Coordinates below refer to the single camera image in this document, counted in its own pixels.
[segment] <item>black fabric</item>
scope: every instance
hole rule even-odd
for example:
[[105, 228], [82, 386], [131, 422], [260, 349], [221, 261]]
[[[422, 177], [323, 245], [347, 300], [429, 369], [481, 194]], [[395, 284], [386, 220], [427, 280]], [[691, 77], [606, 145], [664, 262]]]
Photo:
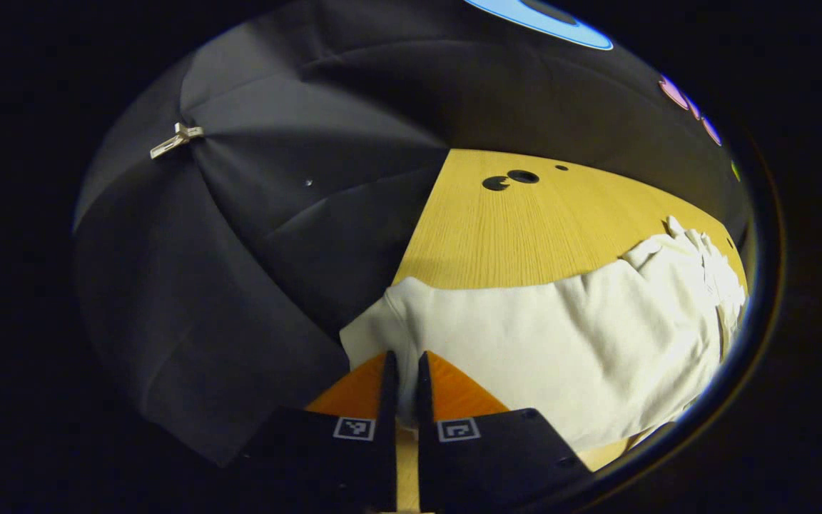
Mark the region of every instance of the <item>black fabric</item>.
[[[744, 254], [728, 146], [616, 41], [460, 0], [297, 0], [167, 71], [107, 134], [76, 212], [78, 290], [139, 410], [224, 464], [347, 370], [451, 148], [560, 159], [684, 198]], [[705, 111], [718, 128], [720, 114]], [[205, 137], [151, 162], [173, 123]]]

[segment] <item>table surface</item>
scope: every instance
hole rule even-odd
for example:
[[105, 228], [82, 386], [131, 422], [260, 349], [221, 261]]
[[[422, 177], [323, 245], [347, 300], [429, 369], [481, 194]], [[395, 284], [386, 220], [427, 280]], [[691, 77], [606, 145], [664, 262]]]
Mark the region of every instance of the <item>table surface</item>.
[[[512, 170], [534, 173], [538, 182], [507, 178], [499, 191], [482, 185]], [[709, 234], [747, 290], [741, 258], [721, 222], [676, 196], [577, 163], [451, 150], [392, 283], [408, 276], [441, 289], [554, 282], [613, 263], [665, 232], [668, 216]], [[625, 439], [579, 456], [594, 471], [627, 446]], [[417, 442], [401, 429], [397, 459], [399, 511], [417, 512]]]

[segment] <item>white towel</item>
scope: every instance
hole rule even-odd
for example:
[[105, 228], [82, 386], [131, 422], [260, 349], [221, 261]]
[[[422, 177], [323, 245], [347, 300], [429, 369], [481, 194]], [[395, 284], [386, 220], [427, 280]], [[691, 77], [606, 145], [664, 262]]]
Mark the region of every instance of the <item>white towel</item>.
[[614, 263], [540, 286], [408, 277], [340, 332], [351, 367], [395, 352], [405, 426], [424, 351], [507, 407], [540, 410], [577, 452], [675, 420], [715, 374], [745, 295], [707, 235], [668, 224]]

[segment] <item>white cloth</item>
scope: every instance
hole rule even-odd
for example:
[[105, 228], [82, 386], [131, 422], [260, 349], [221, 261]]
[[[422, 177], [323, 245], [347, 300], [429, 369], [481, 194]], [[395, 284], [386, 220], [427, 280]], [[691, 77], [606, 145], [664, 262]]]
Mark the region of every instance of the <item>white cloth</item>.
[[745, 295], [707, 235], [668, 222], [614, 263], [540, 286], [405, 278], [340, 332], [351, 367], [395, 352], [406, 426], [424, 351], [507, 407], [540, 410], [575, 451], [675, 420], [711, 380]]

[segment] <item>dark background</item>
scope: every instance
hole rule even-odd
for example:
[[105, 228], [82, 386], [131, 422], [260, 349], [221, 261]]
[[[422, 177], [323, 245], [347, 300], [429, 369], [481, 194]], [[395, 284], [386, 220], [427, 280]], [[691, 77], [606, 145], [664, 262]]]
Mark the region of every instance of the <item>dark background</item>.
[[[762, 367], [704, 437], [610, 507], [822, 511], [822, 2], [557, 4], [696, 104], [737, 108], [786, 217], [783, 311]], [[128, 102], [268, 7], [0, 2], [0, 511], [223, 511], [219, 470], [144, 423], [98, 367], [73, 298], [71, 217]]]

